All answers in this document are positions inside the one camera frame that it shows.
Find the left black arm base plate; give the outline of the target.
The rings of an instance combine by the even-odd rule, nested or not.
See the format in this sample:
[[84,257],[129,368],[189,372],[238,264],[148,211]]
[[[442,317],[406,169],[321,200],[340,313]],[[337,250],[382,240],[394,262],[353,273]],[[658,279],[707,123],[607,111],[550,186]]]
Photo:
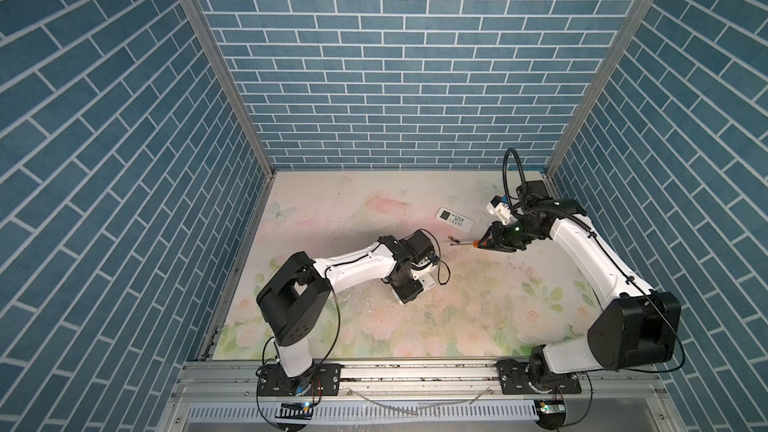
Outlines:
[[299,376],[289,377],[280,364],[269,363],[260,369],[257,391],[266,397],[337,396],[341,371],[342,366],[338,363],[324,363]]

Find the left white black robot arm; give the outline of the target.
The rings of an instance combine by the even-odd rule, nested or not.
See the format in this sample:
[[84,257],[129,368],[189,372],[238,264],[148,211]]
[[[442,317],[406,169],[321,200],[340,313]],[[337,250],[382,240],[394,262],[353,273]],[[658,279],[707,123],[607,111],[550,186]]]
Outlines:
[[431,273],[440,255],[423,229],[402,239],[381,236],[363,249],[330,258],[311,258],[303,251],[291,255],[257,294],[286,376],[301,377],[316,366],[308,335],[331,295],[380,280],[407,304],[435,284]]

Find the white remote with display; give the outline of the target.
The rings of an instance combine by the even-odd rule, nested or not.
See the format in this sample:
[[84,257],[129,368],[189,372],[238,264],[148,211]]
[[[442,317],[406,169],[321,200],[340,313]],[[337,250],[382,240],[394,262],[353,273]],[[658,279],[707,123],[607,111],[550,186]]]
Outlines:
[[471,232],[474,221],[466,216],[463,216],[461,214],[458,214],[452,210],[449,210],[445,207],[440,207],[438,211],[435,214],[435,218],[452,227],[455,230],[458,230],[464,234],[468,234]]

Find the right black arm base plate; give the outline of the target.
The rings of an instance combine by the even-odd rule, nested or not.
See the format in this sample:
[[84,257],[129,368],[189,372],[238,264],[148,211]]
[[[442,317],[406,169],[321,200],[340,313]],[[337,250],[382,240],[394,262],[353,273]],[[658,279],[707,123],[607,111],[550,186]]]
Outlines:
[[504,395],[561,393],[580,394],[581,384],[575,374],[556,374],[539,358],[533,364],[514,359],[502,359],[495,368]]

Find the orange black screwdriver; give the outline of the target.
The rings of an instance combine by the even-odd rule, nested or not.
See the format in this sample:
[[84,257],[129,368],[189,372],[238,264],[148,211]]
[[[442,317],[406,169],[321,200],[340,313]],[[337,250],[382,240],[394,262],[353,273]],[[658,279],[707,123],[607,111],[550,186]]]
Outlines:
[[453,240],[450,241],[450,246],[471,246],[474,248],[478,248],[479,246],[479,240],[465,240],[465,241],[459,241],[459,240]]

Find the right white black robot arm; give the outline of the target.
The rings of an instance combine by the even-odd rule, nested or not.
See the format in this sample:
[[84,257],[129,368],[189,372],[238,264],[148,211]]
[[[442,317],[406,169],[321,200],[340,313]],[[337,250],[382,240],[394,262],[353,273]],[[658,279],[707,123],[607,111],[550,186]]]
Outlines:
[[517,194],[517,200],[491,199],[487,210],[495,219],[475,247],[513,253],[550,239],[578,266],[601,309],[581,336],[534,348],[530,377],[670,361],[678,340],[679,300],[641,279],[601,237],[577,201],[549,196],[541,181],[521,184]]

